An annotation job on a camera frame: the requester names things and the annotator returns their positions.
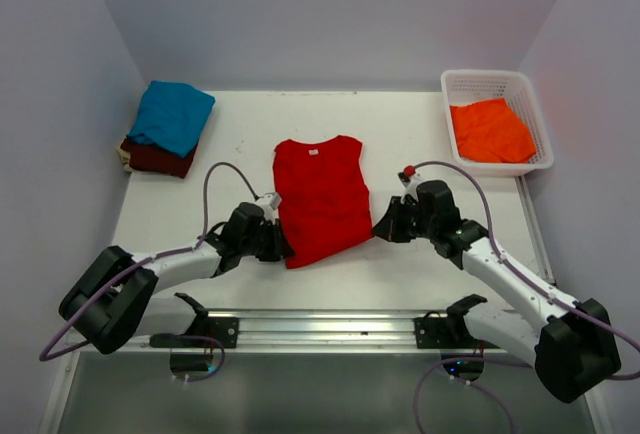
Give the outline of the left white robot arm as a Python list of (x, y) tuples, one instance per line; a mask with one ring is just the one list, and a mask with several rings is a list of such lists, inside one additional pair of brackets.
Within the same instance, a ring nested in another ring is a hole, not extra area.
[(274, 193), (240, 203), (193, 247), (156, 254), (105, 248), (61, 301), (60, 316), (102, 354), (139, 336), (151, 337), (154, 347), (206, 345), (214, 334), (208, 310), (177, 287), (221, 276), (244, 257), (292, 256), (276, 217), (279, 203)]

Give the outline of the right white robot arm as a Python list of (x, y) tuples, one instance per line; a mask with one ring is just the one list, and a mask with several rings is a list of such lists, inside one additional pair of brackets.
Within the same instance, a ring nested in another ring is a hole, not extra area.
[(441, 318), (414, 321), (416, 343), (431, 339), (439, 348), (482, 341), (532, 367), (543, 386), (570, 403), (613, 377), (621, 361), (607, 310), (558, 290), (516, 262), (474, 220), (464, 219), (442, 180), (399, 175), (405, 192), (394, 196), (373, 234), (387, 242), (426, 239), (442, 258), (480, 280), (511, 307), (505, 312), (472, 294)]

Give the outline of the red t shirt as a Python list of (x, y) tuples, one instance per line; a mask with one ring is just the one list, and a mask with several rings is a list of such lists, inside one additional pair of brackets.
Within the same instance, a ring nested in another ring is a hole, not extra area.
[(293, 250), (287, 268), (309, 266), (372, 238), (362, 150), (360, 140), (345, 135), (315, 144), (288, 139), (274, 149), (279, 218)]

